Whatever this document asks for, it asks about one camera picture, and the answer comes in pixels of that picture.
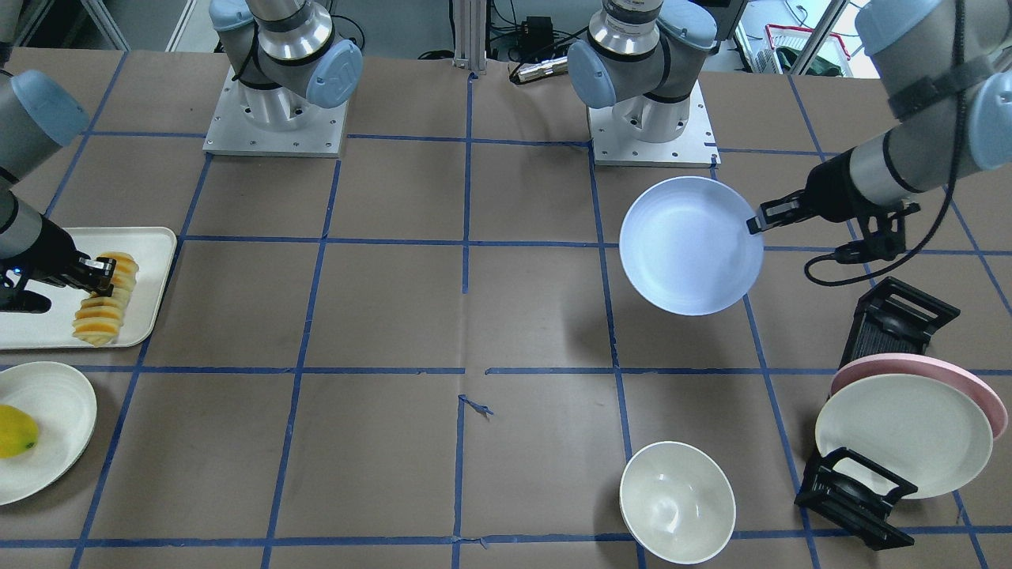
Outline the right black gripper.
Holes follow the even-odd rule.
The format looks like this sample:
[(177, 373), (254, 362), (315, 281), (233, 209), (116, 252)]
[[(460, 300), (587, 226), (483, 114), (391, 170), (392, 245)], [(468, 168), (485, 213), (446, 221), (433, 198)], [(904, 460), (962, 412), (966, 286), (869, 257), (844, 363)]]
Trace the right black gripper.
[(97, 296), (111, 296), (116, 261), (111, 257), (91, 259), (76, 248), (69, 233), (40, 213), (23, 216), (23, 273), (30, 280), (55, 287), (86, 289)]

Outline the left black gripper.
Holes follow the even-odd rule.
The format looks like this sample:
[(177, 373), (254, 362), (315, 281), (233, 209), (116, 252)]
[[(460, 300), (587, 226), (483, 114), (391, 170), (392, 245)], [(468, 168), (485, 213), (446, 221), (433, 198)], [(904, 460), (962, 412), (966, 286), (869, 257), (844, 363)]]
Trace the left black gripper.
[(750, 235), (820, 217), (843, 223), (856, 217), (871, 217), (882, 207), (868, 201), (858, 191), (850, 172), (851, 155), (840, 154), (814, 167), (802, 190), (787, 197), (763, 202), (746, 223)]

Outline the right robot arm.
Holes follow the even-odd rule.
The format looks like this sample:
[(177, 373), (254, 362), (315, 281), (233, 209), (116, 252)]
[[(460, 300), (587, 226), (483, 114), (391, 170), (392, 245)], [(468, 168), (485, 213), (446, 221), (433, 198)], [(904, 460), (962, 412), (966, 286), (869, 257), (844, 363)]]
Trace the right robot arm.
[[(331, 15), (313, 1), (213, 1), (214, 27), (223, 33), (225, 55), (126, 55), (101, 101), (99, 119), (122, 119), (149, 133), (195, 134), (200, 111), (212, 111), (213, 80), (228, 78), (250, 102), (275, 94), (304, 107), (340, 107), (351, 100), (364, 74), (356, 43), (339, 39)], [(90, 119), (72, 95), (36, 70), (2, 75), (2, 309), (15, 301), (30, 310), (25, 284), (36, 280), (91, 292), (104, 282), (72, 238), (12, 191), (50, 155), (85, 133)]]

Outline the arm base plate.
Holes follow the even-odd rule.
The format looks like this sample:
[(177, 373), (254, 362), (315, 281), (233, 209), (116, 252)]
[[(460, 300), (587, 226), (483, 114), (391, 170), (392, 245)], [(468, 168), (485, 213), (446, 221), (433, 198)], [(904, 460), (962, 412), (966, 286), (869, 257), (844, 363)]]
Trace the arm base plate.
[(202, 150), (216, 156), (338, 159), (348, 102), (321, 108), (283, 87), (250, 88), (225, 75)]
[(708, 168), (722, 164), (699, 83), (687, 100), (665, 104), (642, 95), (589, 108), (594, 160), (601, 166)]

